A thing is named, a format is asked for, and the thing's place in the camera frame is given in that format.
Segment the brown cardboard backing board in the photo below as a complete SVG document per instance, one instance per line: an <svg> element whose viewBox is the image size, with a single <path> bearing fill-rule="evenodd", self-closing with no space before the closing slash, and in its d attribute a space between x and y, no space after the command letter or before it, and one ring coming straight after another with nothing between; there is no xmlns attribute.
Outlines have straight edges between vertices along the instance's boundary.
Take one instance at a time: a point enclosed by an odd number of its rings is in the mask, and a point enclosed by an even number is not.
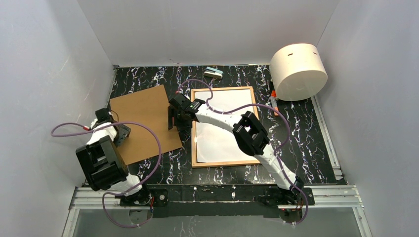
<svg viewBox="0 0 419 237"><path fill-rule="evenodd" d="M182 147L177 130L168 130L168 97L163 85L113 98L110 106L119 115L119 121L136 122L151 129L159 139L163 153ZM158 144L149 131L138 125L129 124L128 127L131 133L118 147L127 165L159 154Z"/></svg>

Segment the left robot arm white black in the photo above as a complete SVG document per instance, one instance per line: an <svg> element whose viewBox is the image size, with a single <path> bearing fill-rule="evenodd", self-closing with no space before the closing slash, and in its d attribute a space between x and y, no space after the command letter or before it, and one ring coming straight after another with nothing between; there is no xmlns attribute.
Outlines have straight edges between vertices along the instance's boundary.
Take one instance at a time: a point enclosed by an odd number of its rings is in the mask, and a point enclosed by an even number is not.
<svg viewBox="0 0 419 237"><path fill-rule="evenodd" d="M91 124L94 130L86 145L76 149L76 156L91 189L109 189L124 192L140 183L139 177L131 175L118 147L129 137L131 129L126 125L112 125L110 109L99 109Z"/></svg>

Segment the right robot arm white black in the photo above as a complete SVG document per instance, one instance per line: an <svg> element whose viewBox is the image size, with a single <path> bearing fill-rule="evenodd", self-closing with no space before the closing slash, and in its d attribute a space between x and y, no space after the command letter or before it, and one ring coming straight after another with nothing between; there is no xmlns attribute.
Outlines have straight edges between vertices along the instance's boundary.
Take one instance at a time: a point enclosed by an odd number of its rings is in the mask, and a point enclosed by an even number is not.
<svg viewBox="0 0 419 237"><path fill-rule="evenodd" d="M239 149L256 158L274 177L287 202L294 204L302 200L304 204L308 204L308 198L302 190L303 181L274 151L267 130L254 113L247 111L238 116L217 112L201 99L191 101L185 95L177 93L169 100L168 129L191 126L194 121L211 124L232 133Z"/></svg>

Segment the orange grey marker pen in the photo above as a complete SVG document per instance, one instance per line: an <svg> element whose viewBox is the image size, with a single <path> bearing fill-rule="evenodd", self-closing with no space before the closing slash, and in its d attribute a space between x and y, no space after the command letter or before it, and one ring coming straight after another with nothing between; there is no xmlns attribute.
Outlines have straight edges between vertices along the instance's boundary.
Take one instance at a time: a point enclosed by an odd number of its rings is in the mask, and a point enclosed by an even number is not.
<svg viewBox="0 0 419 237"><path fill-rule="evenodd" d="M271 107L275 110L273 113L274 113L274 116L279 116L279 113L278 113L278 105L277 105L277 101L276 101L276 92L274 91L274 90L272 90L271 91L271 95L270 95L270 97L269 97L269 99L270 99L270 103L271 103Z"/></svg>

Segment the white cylindrical container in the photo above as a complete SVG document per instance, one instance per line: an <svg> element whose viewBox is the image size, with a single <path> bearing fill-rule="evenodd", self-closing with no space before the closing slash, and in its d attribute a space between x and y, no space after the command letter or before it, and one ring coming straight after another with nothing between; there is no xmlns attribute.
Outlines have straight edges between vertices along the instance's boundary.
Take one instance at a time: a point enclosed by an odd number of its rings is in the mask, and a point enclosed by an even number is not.
<svg viewBox="0 0 419 237"><path fill-rule="evenodd" d="M317 47L309 43L294 43L278 50L269 70L276 97L283 101L308 99L328 80Z"/></svg>

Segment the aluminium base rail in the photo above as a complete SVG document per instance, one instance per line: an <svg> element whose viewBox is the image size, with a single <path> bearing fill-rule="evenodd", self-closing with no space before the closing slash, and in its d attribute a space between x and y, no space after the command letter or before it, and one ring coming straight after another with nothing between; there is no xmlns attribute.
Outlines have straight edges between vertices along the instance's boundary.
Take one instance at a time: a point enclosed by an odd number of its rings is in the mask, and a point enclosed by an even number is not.
<svg viewBox="0 0 419 237"><path fill-rule="evenodd" d="M355 185L309 185L315 204L313 208L352 208L361 236L371 237L364 205ZM102 209L103 191L91 188L76 188L70 203L70 209L63 230L63 237L72 237L81 209Z"/></svg>

